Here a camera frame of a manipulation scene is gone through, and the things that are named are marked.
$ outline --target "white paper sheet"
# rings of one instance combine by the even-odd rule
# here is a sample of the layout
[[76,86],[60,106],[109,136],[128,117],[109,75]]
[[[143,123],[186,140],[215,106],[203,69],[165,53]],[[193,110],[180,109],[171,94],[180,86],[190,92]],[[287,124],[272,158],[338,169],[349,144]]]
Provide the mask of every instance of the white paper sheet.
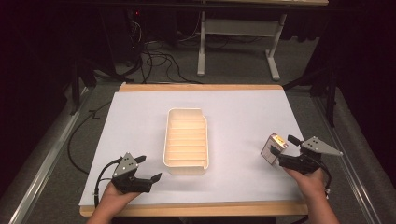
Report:
[[[201,108],[207,119],[209,167],[204,175],[170,175],[163,164],[168,111],[180,107]],[[132,204],[301,200],[294,180],[261,156],[271,133],[303,140],[282,90],[116,92],[79,205],[93,205],[100,172],[126,152],[147,156],[136,177],[163,173],[151,192]],[[285,153],[299,155],[299,148],[289,145]],[[109,167],[103,178],[115,168]],[[107,182],[101,182],[100,194]]]

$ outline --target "human hand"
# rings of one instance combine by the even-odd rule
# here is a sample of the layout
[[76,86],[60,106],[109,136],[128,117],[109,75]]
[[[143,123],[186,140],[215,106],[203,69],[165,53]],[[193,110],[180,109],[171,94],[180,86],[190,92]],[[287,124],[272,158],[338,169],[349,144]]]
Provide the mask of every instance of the human hand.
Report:
[[110,181],[106,186],[101,201],[87,223],[109,223],[131,200],[139,195],[140,192],[122,194]]
[[304,195],[306,200],[313,200],[317,197],[325,197],[323,172],[321,169],[317,169],[315,172],[306,175],[285,167],[283,169],[295,179],[301,193]]

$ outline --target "plastic container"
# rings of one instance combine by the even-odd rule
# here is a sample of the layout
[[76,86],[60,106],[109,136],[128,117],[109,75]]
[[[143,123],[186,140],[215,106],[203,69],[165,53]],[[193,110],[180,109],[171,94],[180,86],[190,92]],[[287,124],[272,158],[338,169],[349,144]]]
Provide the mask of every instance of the plastic container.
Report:
[[207,124],[198,108],[168,114],[163,163],[172,175],[202,175],[209,165]]

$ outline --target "hand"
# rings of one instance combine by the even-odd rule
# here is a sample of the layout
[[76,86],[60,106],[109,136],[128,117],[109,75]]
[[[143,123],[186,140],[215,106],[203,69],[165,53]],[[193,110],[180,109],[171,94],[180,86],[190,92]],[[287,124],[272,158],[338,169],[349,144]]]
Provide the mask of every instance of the hand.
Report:
[[110,181],[106,186],[101,201],[87,223],[109,223],[131,200],[139,195],[140,192],[122,194]]
[[288,168],[283,169],[296,180],[300,191],[307,200],[325,197],[323,172],[321,169],[317,169],[314,173],[307,175]]
[[302,175],[300,172],[284,168],[293,177],[308,207],[309,223],[339,224],[337,216],[326,199],[323,184],[323,172],[317,169],[312,174]]

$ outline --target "gripper jaw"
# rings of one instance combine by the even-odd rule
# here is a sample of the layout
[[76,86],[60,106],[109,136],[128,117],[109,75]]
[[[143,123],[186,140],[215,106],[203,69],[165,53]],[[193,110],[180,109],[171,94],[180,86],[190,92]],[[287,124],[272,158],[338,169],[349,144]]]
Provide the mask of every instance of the gripper jaw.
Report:
[[302,174],[313,173],[321,164],[321,154],[334,156],[342,156],[343,153],[337,149],[330,147],[315,136],[307,141],[300,141],[296,137],[289,135],[288,140],[295,146],[300,146],[300,156],[292,157],[281,154],[276,148],[271,147],[271,153],[279,160],[279,166],[283,166],[292,170],[296,170]]
[[120,164],[114,171],[111,182],[122,193],[127,192],[146,192],[149,193],[151,186],[161,179],[161,173],[153,176],[151,179],[136,178],[134,174],[139,167],[139,163],[146,160],[146,156],[140,156],[136,159],[127,152],[122,158]]

